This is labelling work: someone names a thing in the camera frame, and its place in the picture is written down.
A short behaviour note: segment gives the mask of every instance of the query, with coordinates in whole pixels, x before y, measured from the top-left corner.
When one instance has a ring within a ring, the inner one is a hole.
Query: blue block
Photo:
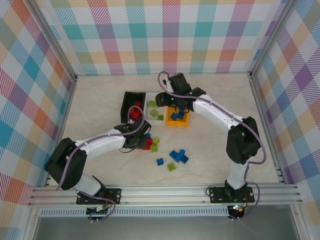
[[[184,117],[185,112],[184,112],[184,111],[180,111],[180,112],[179,112],[179,115],[182,116],[182,117]]]
[[[170,157],[172,157],[173,159],[175,159],[176,158],[176,156],[178,155],[178,153],[176,152],[176,151],[172,151],[172,152],[170,152]]]
[[[164,164],[164,159],[163,158],[159,158],[156,160],[156,163],[158,164],[158,166],[163,165]]]
[[[176,120],[176,119],[178,118],[178,116],[179,116],[179,115],[174,112],[174,113],[172,113],[171,118],[172,118],[173,120]]]
[[[185,154],[185,150],[181,149],[180,152],[176,155],[176,157],[174,158],[174,160],[178,163],[180,162],[181,157]]]
[[[180,114],[178,114],[177,116],[176,116],[178,119],[184,119],[184,116],[183,115],[180,115]]]
[[[182,111],[182,112],[184,112],[185,111],[185,109],[186,109],[186,107],[185,106],[180,106],[179,107],[179,110],[180,110],[180,112]]]
[[[186,162],[188,162],[189,158],[186,156],[186,155],[183,155],[181,158],[180,158],[180,161],[183,162],[184,164],[186,164]]]

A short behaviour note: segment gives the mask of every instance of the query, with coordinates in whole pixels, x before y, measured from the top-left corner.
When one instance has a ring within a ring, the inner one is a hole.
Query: toy block
[[[155,145],[157,145],[159,142],[160,142],[159,138],[156,137],[155,139],[153,139],[153,143],[154,143]]]
[[[153,117],[155,117],[155,116],[158,115],[158,111],[155,110],[155,109],[152,109],[152,110],[150,111],[150,114],[151,114]]]
[[[163,158],[159,158],[156,160],[156,163],[158,164],[158,166],[160,166],[160,165],[163,165],[165,162]]]
[[[176,155],[176,157],[174,158],[174,160],[178,163],[181,159],[181,157],[185,154],[185,150],[181,149],[180,152]]]
[[[176,152],[176,151],[172,151],[172,152],[170,152],[170,157],[172,157],[173,159],[175,159],[176,158],[176,156],[178,155],[178,153]]]
[[[169,172],[176,170],[176,166],[173,163],[167,165]]]
[[[134,113],[132,114],[132,118],[133,118],[133,119],[139,118],[139,113],[134,112]]]
[[[186,164],[188,162],[189,158],[186,155],[181,156],[180,161]]]
[[[151,152],[152,153],[158,152],[158,146],[157,145],[151,145]]]
[[[179,115],[183,117],[185,115],[185,112],[184,111],[180,111]]]
[[[142,103],[141,103],[141,102],[139,102],[139,101],[136,101],[134,105],[135,105],[135,106],[138,106],[139,108],[141,108]]]
[[[178,118],[178,116],[179,116],[179,115],[174,112],[174,113],[172,113],[171,118],[172,118],[173,120],[176,120],[176,119]]]
[[[180,114],[177,114],[176,117],[181,120],[184,119],[184,116],[181,116]]]
[[[179,107],[180,112],[185,112],[185,109],[186,109],[185,106],[180,106],[180,107]]]
[[[154,107],[154,108],[158,108],[156,101],[149,101],[149,106]]]

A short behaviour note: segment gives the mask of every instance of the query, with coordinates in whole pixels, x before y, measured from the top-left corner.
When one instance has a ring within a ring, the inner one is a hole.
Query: black box
[[[145,92],[134,92],[134,91],[126,91],[124,93],[120,117],[121,123],[128,123],[128,110],[131,106],[135,105],[136,102],[142,103],[141,109],[144,110],[146,100]]]

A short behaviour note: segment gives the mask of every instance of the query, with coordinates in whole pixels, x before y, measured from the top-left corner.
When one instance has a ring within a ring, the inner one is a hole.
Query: metal frame
[[[24,0],[24,3],[31,12],[39,27],[41,28],[43,35],[46,37],[49,45],[52,47],[54,53],[58,57],[62,66],[64,67],[65,72],[68,74],[69,78],[71,78],[75,82],[77,79],[77,74],[73,70],[67,56],[65,55],[65,52],[59,45],[59,42],[54,32],[52,31],[46,18],[42,14],[42,11],[40,10],[38,4],[35,2],[35,0]]]
[[[272,29],[272,32],[265,43],[258,59],[255,62],[255,65],[252,69],[252,75],[256,76],[259,69],[263,66],[265,60],[267,59],[267,56],[277,41],[282,29],[285,27],[288,18],[290,17],[292,11],[295,9],[296,5],[298,4],[299,0],[287,0],[278,20],[276,21],[276,24],[274,28]]]
[[[67,104],[66,112],[62,122],[61,130],[57,138],[57,143],[61,140],[64,128],[67,122],[69,110],[72,104],[73,96],[77,86],[77,76],[71,67],[66,55],[61,49],[58,41],[55,38],[51,27],[45,20],[41,10],[35,3],[35,0],[24,0],[25,4],[31,11],[32,15],[37,20],[44,32],[49,44],[52,46],[54,52],[57,54],[62,65],[66,68],[66,71],[70,78],[73,79],[74,84],[70,94],[70,99]],[[254,76],[257,74],[259,69],[263,66],[273,44],[278,39],[281,30],[285,26],[291,12],[295,8],[299,0],[288,0],[283,12],[281,13],[267,43],[265,44],[256,64],[252,70],[252,75],[249,77],[250,86],[256,102],[256,106],[262,121],[262,125],[266,134],[267,142],[270,147],[272,158],[275,164],[275,170],[278,175],[279,183],[259,183],[261,190],[261,197],[259,205],[290,205],[292,215],[295,220],[297,231],[304,240],[311,240],[308,233],[308,225],[306,224],[306,213],[304,210],[302,198],[299,190],[294,184],[284,184],[288,182],[285,175],[282,175],[284,169],[276,151],[276,145],[273,141],[271,130],[268,125],[268,120],[259,96],[258,89],[255,85]],[[122,196],[120,204],[117,205],[117,209],[141,209],[143,208],[172,208],[172,207],[183,207],[183,208],[214,208],[214,207],[225,207],[227,203],[211,204],[209,196],[206,195],[205,189],[209,184],[206,185],[178,185],[178,186],[108,186],[117,187],[122,189]],[[217,187],[222,187],[222,184],[216,184]],[[257,188],[255,185],[251,185],[253,192],[257,194]],[[79,205],[76,205],[77,193],[75,190],[59,190],[55,191],[54,186],[37,187],[29,201],[29,221],[27,228],[21,239],[29,240],[33,239],[37,222],[40,216],[43,216],[43,209],[51,208],[57,210],[61,208],[68,208],[72,210],[79,209]]]
[[[210,203],[206,195],[207,185],[164,185],[164,186],[107,186],[121,188],[121,207],[168,207],[168,206],[229,206],[230,203]],[[258,194],[255,185],[253,193]],[[301,204],[299,190],[294,184],[260,183],[260,205]],[[59,190],[56,186],[36,187],[29,201],[29,207],[79,207],[76,205],[76,190]]]

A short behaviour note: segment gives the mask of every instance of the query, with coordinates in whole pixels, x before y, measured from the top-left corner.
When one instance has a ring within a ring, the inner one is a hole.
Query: aluminum rail
[[[302,198],[294,184],[260,183],[260,205],[301,204]],[[121,200],[117,207],[165,206],[227,206],[230,203],[210,203],[205,189],[209,185],[164,186],[106,186],[120,188]],[[257,198],[258,190],[250,185]],[[56,186],[36,187],[29,200],[29,207],[79,207],[76,190],[55,191]]]

